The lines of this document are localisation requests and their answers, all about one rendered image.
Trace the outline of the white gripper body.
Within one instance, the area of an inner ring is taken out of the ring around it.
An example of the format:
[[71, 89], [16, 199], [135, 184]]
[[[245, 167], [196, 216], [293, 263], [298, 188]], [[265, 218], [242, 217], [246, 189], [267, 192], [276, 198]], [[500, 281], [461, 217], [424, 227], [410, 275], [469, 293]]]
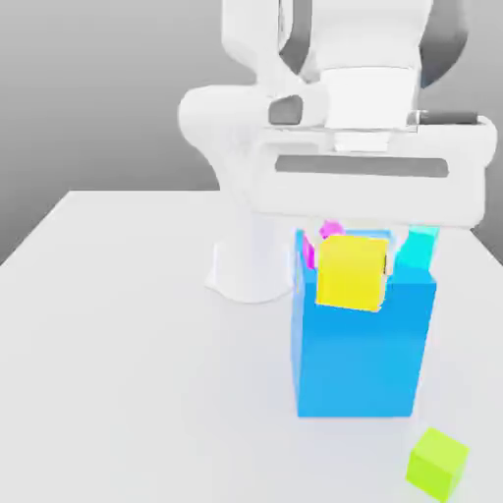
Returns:
[[[485, 117], [475, 125], [420, 125], [389, 134], [267, 128], [251, 155], [250, 202], [263, 213], [377, 221], [381, 224], [473, 228], [485, 209], [485, 169], [497, 145]], [[441, 159], [443, 178], [276, 170], [279, 156], [377, 158], [382, 162]]]

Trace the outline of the small yellow cube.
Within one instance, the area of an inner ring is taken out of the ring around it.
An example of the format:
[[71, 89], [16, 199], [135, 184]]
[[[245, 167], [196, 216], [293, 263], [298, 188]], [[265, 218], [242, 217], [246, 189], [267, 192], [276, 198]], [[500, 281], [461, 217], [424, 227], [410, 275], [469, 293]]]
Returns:
[[332, 235], [319, 248], [315, 301], [322, 306], [377, 311], [384, 299], [388, 241]]

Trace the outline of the small magenta cube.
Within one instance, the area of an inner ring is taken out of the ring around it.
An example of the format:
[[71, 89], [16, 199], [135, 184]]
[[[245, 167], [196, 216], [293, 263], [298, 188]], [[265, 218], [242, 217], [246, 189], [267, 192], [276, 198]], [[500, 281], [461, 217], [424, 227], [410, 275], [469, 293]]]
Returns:
[[303, 254], [308, 269], [315, 269], [321, 243], [333, 235], [344, 235], [345, 229], [337, 220], [325, 220], [318, 229], [304, 231]]

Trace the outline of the small cyan cube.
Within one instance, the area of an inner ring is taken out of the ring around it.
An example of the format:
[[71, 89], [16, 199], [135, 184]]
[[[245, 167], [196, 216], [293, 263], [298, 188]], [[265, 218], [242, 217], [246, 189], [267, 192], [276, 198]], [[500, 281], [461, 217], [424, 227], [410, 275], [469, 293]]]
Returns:
[[435, 253], [438, 227], [411, 226], [394, 262], [394, 275], [400, 279], [424, 278]]

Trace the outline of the small lime green cube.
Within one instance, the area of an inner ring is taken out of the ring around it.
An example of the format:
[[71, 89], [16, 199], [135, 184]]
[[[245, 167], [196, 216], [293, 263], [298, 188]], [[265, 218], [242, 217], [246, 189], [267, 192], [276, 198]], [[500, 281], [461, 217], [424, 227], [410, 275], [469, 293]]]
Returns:
[[411, 451], [406, 480], [446, 503], [461, 480], [469, 453], [467, 445], [429, 427]]

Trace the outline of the large blue box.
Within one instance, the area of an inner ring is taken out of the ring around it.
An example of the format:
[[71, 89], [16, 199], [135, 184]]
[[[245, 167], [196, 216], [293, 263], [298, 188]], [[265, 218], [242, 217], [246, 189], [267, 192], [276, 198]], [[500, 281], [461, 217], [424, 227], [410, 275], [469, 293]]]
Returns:
[[316, 303], [317, 273], [306, 265], [305, 234], [295, 234], [291, 362], [297, 412], [307, 418], [411, 415], [436, 281], [401, 266], [377, 312]]

